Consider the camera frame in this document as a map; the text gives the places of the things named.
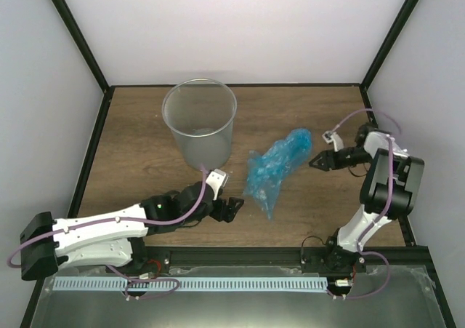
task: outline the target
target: black cable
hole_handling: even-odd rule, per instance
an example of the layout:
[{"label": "black cable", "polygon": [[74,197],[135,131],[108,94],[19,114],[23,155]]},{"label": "black cable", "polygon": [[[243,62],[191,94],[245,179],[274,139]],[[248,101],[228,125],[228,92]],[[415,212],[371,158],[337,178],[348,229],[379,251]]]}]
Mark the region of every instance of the black cable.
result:
[{"label": "black cable", "polygon": [[347,169],[349,170],[349,173],[350,173],[351,176],[353,176],[353,177],[365,177],[365,176],[367,175],[367,173],[368,173],[368,171],[366,171],[366,168],[365,168],[366,173],[363,174],[363,175],[357,175],[357,174],[355,174],[355,173],[350,169],[350,167],[347,167]]},{"label": "black cable", "polygon": [[179,228],[194,228],[196,227],[198,224],[200,224],[201,222],[198,221],[197,223],[195,224],[191,224],[191,225],[183,225],[183,226],[180,226]]},{"label": "black cable", "polygon": [[321,237],[313,236],[313,235],[305,237],[304,240],[302,241],[302,244],[300,245],[300,260],[303,260],[304,262],[307,261],[306,259],[304,259],[304,243],[308,239],[318,239],[320,240],[323,246],[325,245],[325,242],[321,239]]}]

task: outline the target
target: black metal frame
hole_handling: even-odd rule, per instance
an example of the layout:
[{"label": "black metal frame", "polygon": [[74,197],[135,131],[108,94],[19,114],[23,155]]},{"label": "black metal frame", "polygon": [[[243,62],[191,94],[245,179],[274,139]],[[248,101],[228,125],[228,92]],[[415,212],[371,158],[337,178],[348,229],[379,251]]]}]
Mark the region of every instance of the black metal frame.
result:
[{"label": "black metal frame", "polygon": [[[384,60],[386,59],[389,51],[393,47],[397,37],[400,35],[403,26],[406,24],[410,17],[413,9],[415,8],[419,0],[405,0],[401,10],[399,11],[392,27],[389,30],[383,44],[381,45],[378,54],[373,60],[368,72],[363,79],[361,84],[231,84],[232,87],[359,87],[360,94],[362,96],[363,103],[366,108],[370,108],[370,100],[368,98],[367,90],[373,82],[376,74],[381,68]],[[78,27],[74,17],[66,4],[65,0],[52,0],[53,4],[57,8],[63,22],[70,31],[76,45],[78,46],[81,54],[83,55],[87,65],[91,72],[94,74],[98,84],[100,85],[104,97],[100,110],[97,116],[97,120],[94,126],[94,131],[89,143],[89,147],[86,152],[84,164],[82,166],[81,174],[79,175],[78,184],[76,191],[71,202],[68,217],[76,217],[81,206],[81,201],[86,188],[89,173],[92,168],[92,162],[94,161],[97,146],[100,140],[100,135],[105,124],[105,120],[108,114],[108,109],[113,97],[113,92],[116,87],[149,87],[149,86],[112,86],[110,87],[105,80],[105,77],[97,64],[97,61],[92,54],[80,28]],[[373,113],[368,113],[368,120],[376,124],[376,118]],[[376,247],[368,250],[376,250],[385,255],[389,262],[393,265],[424,265],[429,274],[429,277],[435,282],[436,288],[434,293],[437,301],[440,304],[442,316],[445,320],[446,326],[454,328],[452,314],[450,312],[447,300],[445,299],[444,292],[442,290],[440,281],[437,277],[434,264],[432,262],[429,250],[427,247],[417,246],[413,232],[411,230],[408,218],[399,219],[400,228],[403,232],[405,245],[409,247]],[[168,268],[172,266],[238,266],[238,265],[279,265],[279,266],[301,266],[300,260],[301,249],[299,247],[148,247],[148,253],[150,256],[159,257],[160,259],[168,258],[169,261],[163,266]],[[324,252],[324,248],[318,247],[305,247],[304,251],[307,256],[317,255],[321,256]],[[366,265],[379,265],[381,261],[375,257],[367,257],[365,259]],[[29,327],[31,325],[33,315],[39,300],[41,289],[44,285],[44,281],[37,281],[34,287],[31,299],[28,307],[25,311],[21,327]]]}]

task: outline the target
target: glass panel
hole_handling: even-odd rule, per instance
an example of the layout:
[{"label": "glass panel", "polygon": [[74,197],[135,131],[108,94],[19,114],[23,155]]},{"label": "glass panel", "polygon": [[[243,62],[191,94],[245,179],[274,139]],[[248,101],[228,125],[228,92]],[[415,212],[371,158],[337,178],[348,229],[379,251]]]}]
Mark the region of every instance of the glass panel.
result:
[{"label": "glass panel", "polygon": [[[119,292],[53,292],[48,285],[33,327],[444,327],[424,268],[391,268],[392,278],[383,292],[345,302],[326,294],[289,292],[179,292],[126,302]],[[301,276],[297,269],[284,268],[196,268],[177,273],[241,275]],[[385,276],[384,266],[358,273],[354,294],[374,290]]]}]

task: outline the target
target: white backdrop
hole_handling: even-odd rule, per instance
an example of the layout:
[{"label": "white backdrop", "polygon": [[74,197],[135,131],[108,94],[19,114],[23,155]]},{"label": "white backdrop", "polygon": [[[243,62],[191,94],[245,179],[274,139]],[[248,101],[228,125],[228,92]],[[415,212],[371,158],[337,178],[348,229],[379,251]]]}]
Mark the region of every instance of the white backdrop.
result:
[{"label": "white backdrop", "polygon": [[66,0],[110,84],[360,82],[404,0]]},{"label": "white backdrop", "polygon": [[7,257],[34,215],[68,213],[103,93],[50,0],[0,0],[0,41],[0,327],[18,328],[35,282]]},{"label": "white backdrop", "polygon": [[463,0],[420,0],[369,89],[374,108],[403,128],[399,144],[425,161],[409,218],[416,240],[429,247],[457,327],[465,327],[464,39]]}]

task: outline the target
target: black plastic bracket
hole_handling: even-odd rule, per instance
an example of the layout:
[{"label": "black plastic bracket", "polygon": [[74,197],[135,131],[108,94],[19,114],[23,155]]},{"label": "black plastic bracket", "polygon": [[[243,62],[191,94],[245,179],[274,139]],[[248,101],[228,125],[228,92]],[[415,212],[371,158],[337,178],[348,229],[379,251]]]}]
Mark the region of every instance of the black plastic bracket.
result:
[{"label": "black plastic bracket", "polygon": [[213,201],[213,212],[210,213],[210,216],[216,221],[230,223],[243,205],[244,200],[236,197],[230,197],[227,204],[225,199],[217,199]]},{"label": "black plastic bracket", "polygon": [[145,245],[142,251],[143,257],[139,257],[137,262],[130,262],[128,265],[121,266],[118,268],[118,271],[124,273],[127,276],[137,277],[143,273],[157,273],[158,267],[160,268],[160,273],[166,274],[169,272],[171,265],[171,253],[167,249],[157,249],[154,252],[147,254],[147,248]]},{"label": "black plastic bracket", "polygon": [[316,157],[310,160],[308,165],[311,168],[328,172],[330,170],[354,167],[357,164],[368,163],[370,161],[370,154],[363,148],[350,147],[342,148],[339,151],[321,151]]},{"label": "black plastic bracket", "polygon": [[[53,222],[52,213],[37,214],[21,233],[21,244],[52,231]],[[21,251],[21,279],[23,281],[35,281],[51,276],[58,271],[58,266],[59,260],[55,254],[55,243],[51,236],[31,244]]]}]

